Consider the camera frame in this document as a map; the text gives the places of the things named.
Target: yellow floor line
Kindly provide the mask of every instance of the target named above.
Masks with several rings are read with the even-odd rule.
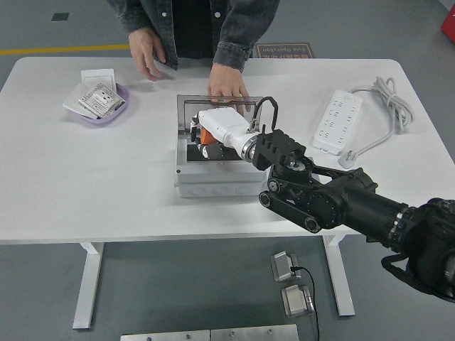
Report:
[[[129,45],[93,45],[93,46],[68,46],[62,48],[18,48],[13,50],[0,50],[0,55],[28,55],[34,53],[59,53],[102,50],[126,50]]]

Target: black robotic arm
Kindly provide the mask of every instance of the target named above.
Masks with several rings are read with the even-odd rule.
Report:
[[[281,130],[259,134],[253,165],[271,167],[259,201],[269,210],[317,233],[344,224],[391,248],[382,266],[417,290],[455,303],[455,200],[431,199],[416,208],[375,193],[362,168],[351,171],[314,165],[306,148]],[[332,180],[320,183],[313,177]],[[408,259],[406,269],[393,265]]]

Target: power outlet socket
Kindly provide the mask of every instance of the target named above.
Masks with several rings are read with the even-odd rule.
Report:
[[[348,143],[362,101],[356,94],[335,90],[311,144],[324,153],[340,155]]]

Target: denim jacket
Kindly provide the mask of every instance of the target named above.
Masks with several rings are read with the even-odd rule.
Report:
[[[177,70],[172,0],[107,1],[127,34],[144,27],[154,29],[166,51],[166,64]],[[253,45],[272,23],[278,5],[279,0],[210,0],[213,62],[242,71]]]

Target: table leg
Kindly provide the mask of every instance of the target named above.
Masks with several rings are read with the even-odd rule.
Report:
[[[80,243],[80,245],[87,251],[87,258],[80,283],[73,329],[88,329],[92,320],[93,304],[95,303],[105,243]]]
[[[336,305],[338,306],[338,314],[340,316],[354,316],[353,300],[350,296],[348,279],[346,278],[343,259],[341,258],[340,247],[338,245],[344,236],[344,234],[323,236],[323,240],[326,249],[328,270],[332,278]]]

